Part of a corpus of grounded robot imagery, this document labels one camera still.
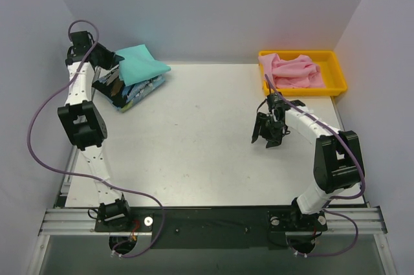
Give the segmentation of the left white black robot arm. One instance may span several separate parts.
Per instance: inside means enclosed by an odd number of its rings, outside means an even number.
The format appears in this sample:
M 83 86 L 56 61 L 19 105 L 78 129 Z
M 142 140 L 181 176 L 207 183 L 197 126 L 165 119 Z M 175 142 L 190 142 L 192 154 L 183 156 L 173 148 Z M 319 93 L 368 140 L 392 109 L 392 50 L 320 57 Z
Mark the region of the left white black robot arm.
M 64 106 L 58 108 L 58 117 L 69 141 L 86 161 L 86 176 L 94 181 L 99 200 L 97 222 L 125 231 L 133 223 L 133 214 L 123 193 L 110 187 L 111 172 L 103 147 L 107 127 L 91 96 L 96 69 L 112 69 L 124 58 L 96 42 L 88 31 L 70 33 L 69 39 L 72 46 L 65 64 L 71 84 Z

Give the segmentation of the teal t shirt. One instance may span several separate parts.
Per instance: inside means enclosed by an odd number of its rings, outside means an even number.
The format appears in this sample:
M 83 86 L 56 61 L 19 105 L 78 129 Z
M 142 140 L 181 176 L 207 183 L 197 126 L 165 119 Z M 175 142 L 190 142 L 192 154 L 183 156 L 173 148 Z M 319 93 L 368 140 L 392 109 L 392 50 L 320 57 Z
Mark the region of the teal t shirt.
M 150 80 L 171 70 L 171 67 L 152 57 L 147 47 L 137 45 L 116 51 L 123 57 L 119 63 L 119 78 L 126 86 Z

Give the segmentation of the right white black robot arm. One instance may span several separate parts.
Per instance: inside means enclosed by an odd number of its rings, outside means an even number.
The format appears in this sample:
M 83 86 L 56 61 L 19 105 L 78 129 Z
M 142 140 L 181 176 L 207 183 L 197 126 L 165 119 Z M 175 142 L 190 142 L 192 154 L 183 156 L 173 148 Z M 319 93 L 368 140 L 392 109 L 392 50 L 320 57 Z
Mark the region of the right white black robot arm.
M 365 171 L 358 135 L 330 126 L 313 114 L 300 100 L 286 100 L 281 93 L 270 93 L 263 101 L 268 111 L 256 112 L 251 142 L 266 141 L 267 148 L 282 144 L 295 130 L 314 147 L 313 181 L 292 201 L 288 222 L 304 229 L 318 220 L 323 209 L 340 193 L 356 184 L 363 186 Z

